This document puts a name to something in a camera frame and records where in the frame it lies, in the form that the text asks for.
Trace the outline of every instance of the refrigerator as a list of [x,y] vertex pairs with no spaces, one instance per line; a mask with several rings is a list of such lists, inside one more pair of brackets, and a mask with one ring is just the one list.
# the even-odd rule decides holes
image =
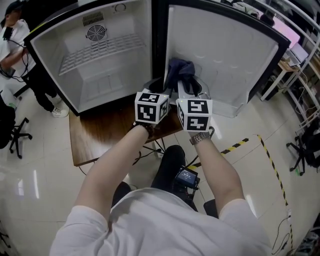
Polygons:
[[161,78],[164,87],[170,59],[180,58],[192,61],[208,85],[213,113],[232,118],[266,82],[290,41],[214,1],[95,0],[49,17],[25,45],[77,116],[133,95],[152,79]]

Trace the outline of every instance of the white t-shirt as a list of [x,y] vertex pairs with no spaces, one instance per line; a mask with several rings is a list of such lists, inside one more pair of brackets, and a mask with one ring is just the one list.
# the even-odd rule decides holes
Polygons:
[[[12,28],[13,28],[13,31],[12,31],[10,40],[15,41],[18,44],[24,46],[25,45],[24,39],[30,33],[27,23],[23,19],[20,19],[14,24]],[[9,54],[15,54],[17,52],[22,51],[21,46],[17,45],[12,41],[4,40],[5,30],[6,30],[6,27],[4,27],[0,32],[0,62],[4,58],[6,58]],[[15,69],[16,71],[16,74],[14,74],[14,76],[20,77],[22,74],[25,76],[35,65],[36,63],[34,59],[31,57],[30,53],[25,54],[23,56],[23,60],[21,58],[16,64],[12,66],[12,68]]]
[[50,256],[264,256],[263,227],[243,199],[219,219],[198,213],[175,195],[144,188],[127,194],[109,223],[86,206],[73,207],[56,234]]

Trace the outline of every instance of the black pants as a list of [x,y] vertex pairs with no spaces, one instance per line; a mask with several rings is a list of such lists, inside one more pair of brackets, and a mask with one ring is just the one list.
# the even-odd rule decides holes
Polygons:
[[[181,190],[177,190],[174,187],[175,177],[177,176],[180,167],[185,165],[185,152],[182,147],[180,147],[179,145],[168,147],[162,157],[159,170],[154,177],[151,188],[167,191],[178,196],[186,202],[187,191],[181,192]],[[122,199],[130,191],[130,186],[125,182],[121,182],[114,193],[112,206],[117,204],[120,199]],[[193,203],[190,206],[195,211],[197,210]]]
[[55,106],[48,99],[46,94],[52,98],[57,96],[57,92],[52,85],[51,79],[48,79],[46,70],[39,65],[31,69],[27,75],[22,77],[23,81],[34,92],[35,98],[46,111],[52,112]]

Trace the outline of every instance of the white cube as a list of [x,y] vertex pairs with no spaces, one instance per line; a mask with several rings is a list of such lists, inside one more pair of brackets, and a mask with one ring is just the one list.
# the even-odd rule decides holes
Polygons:
[[158,124],[169,112],[169,95],[137,92],[134,107],[137,122]]
[[178,98],[176,105],[182,127],[187,132],[208,132],[212,116],[211,99]]

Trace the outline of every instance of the yellow and black hazard tape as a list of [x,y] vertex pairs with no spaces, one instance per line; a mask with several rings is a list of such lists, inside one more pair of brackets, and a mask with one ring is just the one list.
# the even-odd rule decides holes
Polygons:
[[[229,147],[228,149],[225,149],[224,151],[221,151],[220,153],[221,153],[221,155],[225,156],[225,155],[228,154],[229,152],[234,151],[235,149],[239,148],[241,145],[247,143],[248,141],[249,141],[249,139],[248,139],[248,138],[245,138],[245,139],[239,141],[238,143],[234,144],[232,147]],[[193,164],[193,165],[190,165],[190,166],[188,167],[188,169],[190,169],[190,170],[195,170],[196,168],[198,168],[198,167],[200,167],[200,166],[201,166],[201,163],[200,163],[200,162],[197,162],[197,163],[195,163],[195,164]]]
[[[271,165],[272,165],[272,167],[273,167],[273,169],[274,169],[275,175],[276,175],[276,177],[277,177],[277,179],[278,179],[278,181],[279,181],[279,183],[280,183],[280,187],[281,187],[282,194],[283,194],[283,199],[284,199],[284,202],[285,202],[285,207],[287,207],[287,206],[288,206],[288,201],[287,201],[287,198],[286,198],[286,192],[285,192],[284,186],[283,186],[283,184],[282,184],[282,181],[281,181],[281,179],[280,179],[279,173],[278,173],[278,171],[277,171],[277,169],[276,169],[275,163],[274,163],[274,161],[272,161],[271,156],[270,156],[270,154],[269,154],[269,151],[268,151],[268,149],[267,149],[264,141],[262,140],[261,136],[260,136],[260,135],[257,135],[257,136],[258,136],[258,138],[259,138],[259,140],[260,140],[260,142],[261,142],[261,145],[263,146],[263,148],[264,148],[264,150],[265,150],[265,152],[266,152],[266,155],[268,156],[268,158],[269,158],[269,160],[270,160],[270,162],[271,162]],[[294,247],[294,244],[293,244],[293,243],[294,243],[294,238],[293,238],[293,237],[294,237],[294,236],[293,236],[293,231],[292,231],[292,224],[291,224],[291,222],[290,222],[291,250],[292,250],[293,247]]]

